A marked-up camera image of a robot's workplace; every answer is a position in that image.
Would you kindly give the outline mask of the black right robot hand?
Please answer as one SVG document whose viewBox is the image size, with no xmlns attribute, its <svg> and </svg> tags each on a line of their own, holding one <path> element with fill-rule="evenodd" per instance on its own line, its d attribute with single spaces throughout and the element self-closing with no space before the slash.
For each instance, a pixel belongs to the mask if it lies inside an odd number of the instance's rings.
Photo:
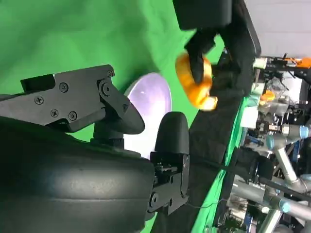
<svg viewBox="0 0 311 233">
<path fill-rule="evenodd" d="M 144 121 L 110 65 L 21 81 L 0 97 L 3 233 L 137 233 L 188 201 L 189 128 L 169 112 L 149 159 L 124 148 Z"/>
</svg>

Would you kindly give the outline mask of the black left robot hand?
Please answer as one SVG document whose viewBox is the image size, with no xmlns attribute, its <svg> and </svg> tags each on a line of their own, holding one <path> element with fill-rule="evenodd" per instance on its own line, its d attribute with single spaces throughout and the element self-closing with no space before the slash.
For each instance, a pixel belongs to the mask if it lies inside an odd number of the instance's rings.
<svg viewBox="0 0 311 233">
<path fill-rule="evenodd" d="M 203 54 L 214 46 L 214 37 L 232 21 L 231 0 L 174 0 L 180 30 L 196 30 L 186 43 L 190 71 L 196 84 L 203 82 Z"/>
</svg>

